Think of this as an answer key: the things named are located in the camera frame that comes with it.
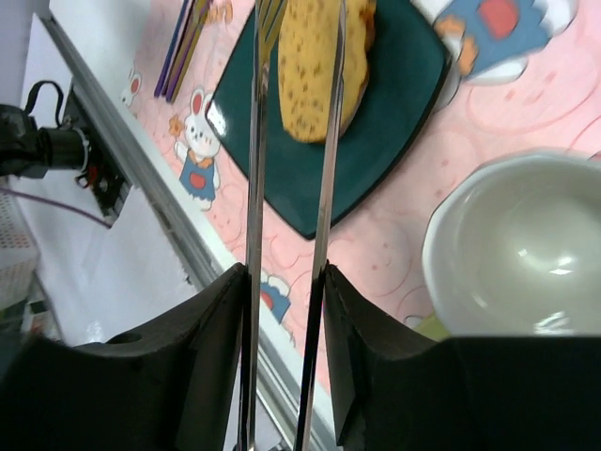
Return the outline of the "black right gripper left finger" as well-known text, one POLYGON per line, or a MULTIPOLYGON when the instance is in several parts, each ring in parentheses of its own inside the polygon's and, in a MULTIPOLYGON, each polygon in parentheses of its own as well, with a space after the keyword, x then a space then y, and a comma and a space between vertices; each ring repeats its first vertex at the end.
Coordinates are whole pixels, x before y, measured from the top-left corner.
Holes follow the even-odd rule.
POLYGON ((105 343, 1 335, 5 450, 220 450, 240 350, 247 272, 105 343))

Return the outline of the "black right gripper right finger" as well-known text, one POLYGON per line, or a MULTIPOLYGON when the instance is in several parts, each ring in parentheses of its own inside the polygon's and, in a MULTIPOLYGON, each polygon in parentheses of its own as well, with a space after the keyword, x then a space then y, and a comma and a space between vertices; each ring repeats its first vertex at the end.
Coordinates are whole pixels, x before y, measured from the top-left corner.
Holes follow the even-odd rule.
POLYGON ((596 450, 596 337, 433 341, 325 273, 335 440, 346 450, 596 450))

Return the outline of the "heart bread slice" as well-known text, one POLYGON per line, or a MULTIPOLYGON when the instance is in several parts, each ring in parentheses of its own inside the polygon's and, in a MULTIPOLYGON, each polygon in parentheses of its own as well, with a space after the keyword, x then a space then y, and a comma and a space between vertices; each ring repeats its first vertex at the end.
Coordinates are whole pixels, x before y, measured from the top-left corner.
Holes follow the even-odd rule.
MULTIPOLYGON (((279 33, 278 88, 286 132, 301 143, 327 134, 339 1, 289 1, 279 33)), ((375 40, 377 3, 346 2, 344 99, 341 131, 355 117, 369 80, 368 51, 375 40)))

